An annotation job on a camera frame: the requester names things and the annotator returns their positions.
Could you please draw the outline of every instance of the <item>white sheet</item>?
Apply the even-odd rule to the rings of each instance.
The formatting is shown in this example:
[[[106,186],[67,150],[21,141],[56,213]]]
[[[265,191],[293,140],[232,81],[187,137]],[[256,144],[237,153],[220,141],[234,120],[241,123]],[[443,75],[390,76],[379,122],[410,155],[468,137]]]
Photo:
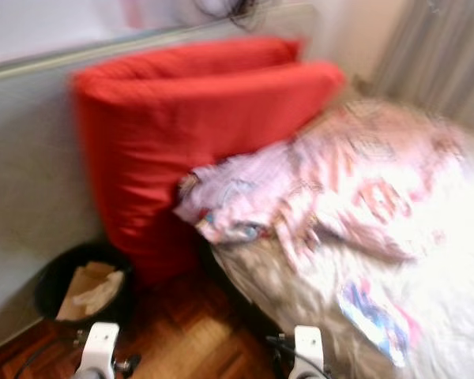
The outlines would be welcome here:
[[[465,142],[468,195],[453,208],[449,243],[416,263],[385,263],[326,241],[312,270],[296,276],[277,240],[215,246],[231,281],[285,332],[322,330],[326,361],[345,378],[474,378],[474,135]],[[419,323],[408,365],[394,368],[341,315],[336,296],[351,276],[381,285]]]

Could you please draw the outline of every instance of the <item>white wall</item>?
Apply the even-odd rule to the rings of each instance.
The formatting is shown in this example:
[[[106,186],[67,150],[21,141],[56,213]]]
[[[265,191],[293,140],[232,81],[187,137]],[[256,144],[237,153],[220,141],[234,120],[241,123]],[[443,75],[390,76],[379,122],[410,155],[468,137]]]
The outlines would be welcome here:
[[[66,72],[0,81],[0,343],[39,316],[39,270],[102,233],[75,137]]]
[[[408,0],[344,2],[342,29],[333,47],[337,61],[350,79],[357,74],[371,80]]]
[[[129,31],[121,0],[0,0],[0,62]]]

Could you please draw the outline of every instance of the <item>red pillow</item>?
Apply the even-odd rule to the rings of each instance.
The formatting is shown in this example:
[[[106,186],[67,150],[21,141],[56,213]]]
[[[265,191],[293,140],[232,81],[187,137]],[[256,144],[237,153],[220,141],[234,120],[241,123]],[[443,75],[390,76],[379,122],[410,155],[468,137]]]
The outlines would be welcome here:
[[[337,67],[292,63],[295,56],[294,43],[245,39],[142,54],[76,76],[96,202],[142,283],[196,264],[196,234],[171,213],[182,176],[291,136],[342,85]]]

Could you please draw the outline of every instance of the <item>bed frame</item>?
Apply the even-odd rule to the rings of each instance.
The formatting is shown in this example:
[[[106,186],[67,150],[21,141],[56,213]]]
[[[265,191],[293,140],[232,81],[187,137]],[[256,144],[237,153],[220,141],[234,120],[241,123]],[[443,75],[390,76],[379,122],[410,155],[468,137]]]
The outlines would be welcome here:
[[[275,336],[280,333],[281,330],[277,324],[267,317],[254,303],[249,302],[229,280],[227,274],[217,263],[210,244],[205,239],[201,238],[198,250],[203,269],[229,297],[231,304],[243,317],[246,326],[252,333],[258,338]]]

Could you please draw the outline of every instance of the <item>black trash bin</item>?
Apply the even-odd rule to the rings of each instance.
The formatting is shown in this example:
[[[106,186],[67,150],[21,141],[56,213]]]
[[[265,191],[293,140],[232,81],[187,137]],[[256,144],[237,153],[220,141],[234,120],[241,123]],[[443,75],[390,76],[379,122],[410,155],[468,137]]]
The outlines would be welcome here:
[[[123,271],[124,277],[116,295],[98,312],[77,321],[58,321],[56,316],[72,276],[79,266],[90,261],[107,263]],[[47,265],[40,274],[34,300],[39,314],[55,322],[77,328],[89,328],[97,321],[115,322],[123,326],[133,311],[133,266],[130,261],[108,243],[86,243],[63,253]]]

